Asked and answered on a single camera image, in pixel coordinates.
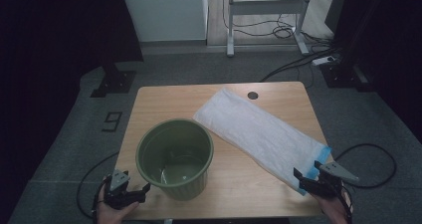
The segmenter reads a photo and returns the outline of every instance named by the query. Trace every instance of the light wooden floor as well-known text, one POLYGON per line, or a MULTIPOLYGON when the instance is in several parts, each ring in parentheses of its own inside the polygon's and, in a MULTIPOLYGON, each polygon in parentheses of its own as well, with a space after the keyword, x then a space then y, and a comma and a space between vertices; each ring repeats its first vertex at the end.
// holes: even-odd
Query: light wooden floor
MULTIPOLYGON (((332 38, 332 31, 324 23, 326 13, 328 12, 329 5, 332 0, 311 0, 308 7, 308 12, 305 17, 303 31, 308 34, 320 38, 332 38)), ((208 46, 226 45, 227 28, 223 20, 223 6, 224 18, 228 24, 228 0, 208 0, 209 16, 208 16, 208 46)), ((295 26, 296 16, 282 15, 281 21, 295 26)), ((252 15, 252 16, 235 16, 233 19, 236 25, 255 24, 264 21, 276 21, 279 15, 252 15)), ((262 25, 252 27, 235 27, 235 29, 245 31, 250 34, 270 34, 277 24, 265 23, 262 25)), ((265 37, 253 37, 240 32, 234 33, 235 46, 236 45, 255 45, 255 44, 295 44, 296 41, 293 37, 288 39, 278 39, 274 35, 265 37)), ((280 33, 280 36, 286 36, 286 33, 280 33)))

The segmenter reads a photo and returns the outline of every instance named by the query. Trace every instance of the power strip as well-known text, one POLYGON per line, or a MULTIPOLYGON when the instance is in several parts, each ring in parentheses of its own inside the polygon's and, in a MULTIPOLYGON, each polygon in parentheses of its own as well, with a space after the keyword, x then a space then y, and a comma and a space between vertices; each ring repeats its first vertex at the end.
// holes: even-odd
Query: power strip
POLYGON ((333 62, 335 62, 335 58, 332 56, 328 56, 313 60, 313 66, 327 65, 333 62))

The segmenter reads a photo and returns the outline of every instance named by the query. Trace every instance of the gray carpet floor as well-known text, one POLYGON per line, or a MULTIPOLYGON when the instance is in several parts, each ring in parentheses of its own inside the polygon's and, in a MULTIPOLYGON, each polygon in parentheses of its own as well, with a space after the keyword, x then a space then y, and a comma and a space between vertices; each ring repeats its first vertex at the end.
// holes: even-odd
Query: gray carpet floor
MULTIPOLYGON (((104 75, 101 68, 84 75, 81 91, 61 132, 38 167, 10 219, 10 223, 92 223, 76 203, 79 182, 105 157, 119 151, 139 88, 145 86, 258 82, 270 71, 300 58, 298 51, 145 55, 144 62, 117 64, 136 71, 128 94, 90 98, 104 75), (109 112, 122 112, 116 132, 103 132, 109 112)), ((375 143, 397 161, 395 176, 375 189, 349 188, 354 223, 422 223, 422 145, 377 93, 329 89, 316 67, 303 66, 277 74, 267 82, 305 84, 328 145, 336 157, 359 143, 375 143)), ((111 173, 116 156, 88 176, 81 203, 89 212, 103 176, 111 173)), ((361 185, 375 184, 392 170, 391 160, 379 149, 355 149, 340 161, 358 175, 361 185)), ((327 223, 323 217, 291 218, 291 223, 327 223)))

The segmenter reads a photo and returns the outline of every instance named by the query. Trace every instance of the wooden table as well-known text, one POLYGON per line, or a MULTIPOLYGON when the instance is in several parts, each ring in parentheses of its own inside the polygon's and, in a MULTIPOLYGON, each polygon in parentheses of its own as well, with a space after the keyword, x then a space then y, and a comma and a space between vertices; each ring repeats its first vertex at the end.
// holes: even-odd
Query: wooden table
MULTIPOLYGON (((326 143, 310 99, 302 83, 253 83, 144 87, 139 89, 115 168, 128 170, 127 190, 140 189, 146 181, 135 164, 135 152, 143 135, 159 122, 193 115, 223 87, 249 100, 303 133, 326 143)), ((127 219, 203 219, 292 217, 320 215, 317 202, 301 196, 261 168, 243 151, 210 131, 214 157, 205 190, 190 201, 168 198, 152 186, 146 202, 127 219)))

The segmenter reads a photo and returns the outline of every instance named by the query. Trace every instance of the human hand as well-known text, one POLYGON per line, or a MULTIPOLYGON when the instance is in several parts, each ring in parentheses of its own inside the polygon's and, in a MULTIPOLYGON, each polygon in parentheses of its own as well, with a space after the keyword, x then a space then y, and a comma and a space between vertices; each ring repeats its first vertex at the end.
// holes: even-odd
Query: human hand
POLYGON ((104 203, 105 186, 99 194, 99 203, 97 205, 97 220, 99 224, 120 224, 123 218, 139 206, 139 202, 133 202, 121 210, 113 209, 104 203))
POLYGON ((311 193, 310 195, 316 199, 331 224, 347 224, 346 211, 338 198, 325 199, 311 193))

